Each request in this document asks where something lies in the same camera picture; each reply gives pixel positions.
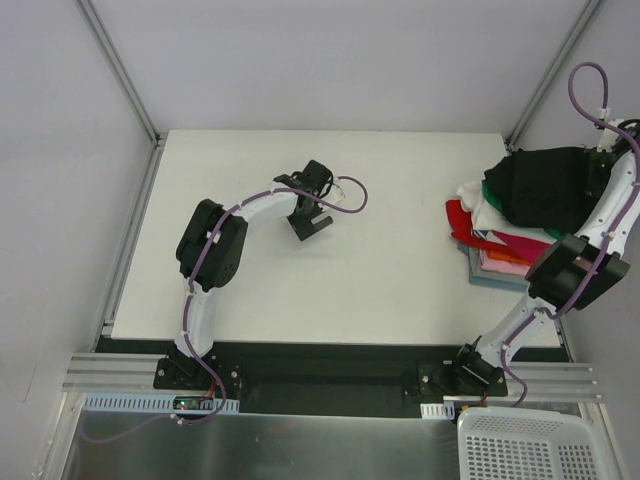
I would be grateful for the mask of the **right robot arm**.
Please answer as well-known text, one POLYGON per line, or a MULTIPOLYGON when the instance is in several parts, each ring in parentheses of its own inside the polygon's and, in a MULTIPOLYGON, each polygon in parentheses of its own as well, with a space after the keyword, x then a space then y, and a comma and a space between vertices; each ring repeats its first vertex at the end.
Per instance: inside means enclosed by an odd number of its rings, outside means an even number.
POLYGON ((504 396, 507 377, 525 386, 510 363, 526 341, 568 311, 593 303, 628 272, 622 255, 639 218, 639 141, 624 121, 600 125, 614 135, 605 151, 616 161, 594 211, 575 235, 564 235, 536 260, 526 275, 528 290, 509 314, 443 365, 443 394, 504 396))

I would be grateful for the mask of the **black printed t-shirt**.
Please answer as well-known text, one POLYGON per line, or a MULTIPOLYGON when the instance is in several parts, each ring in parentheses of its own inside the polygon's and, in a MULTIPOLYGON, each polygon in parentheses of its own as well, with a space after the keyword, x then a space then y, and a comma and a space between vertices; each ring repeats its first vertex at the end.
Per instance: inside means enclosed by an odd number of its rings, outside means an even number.
POLYGON ((501 200, 502 215, 512 225, 574 234, 600 200, 584 193, 586 150, 590 149, 520 149, 485 171, 483 180, 501 200))

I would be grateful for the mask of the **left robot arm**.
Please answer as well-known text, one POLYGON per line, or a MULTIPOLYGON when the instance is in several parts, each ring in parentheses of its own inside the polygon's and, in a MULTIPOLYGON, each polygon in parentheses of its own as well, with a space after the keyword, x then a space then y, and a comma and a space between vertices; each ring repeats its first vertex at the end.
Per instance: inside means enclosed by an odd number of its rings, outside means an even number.
POLYGON ((275 177, 264 195, 233 207, 210 199, 197 205, 176 249, 186 297, 166 373, 192 389, 210 381, 212 366, 204 358, 214 343, 215 293, 238 272, 249 228, 285 218, 299 240, 310 238, 333 223, 332 218, 321 217, 319 203, 333 181, 327 167, 311 160, 300 172, 275 177))

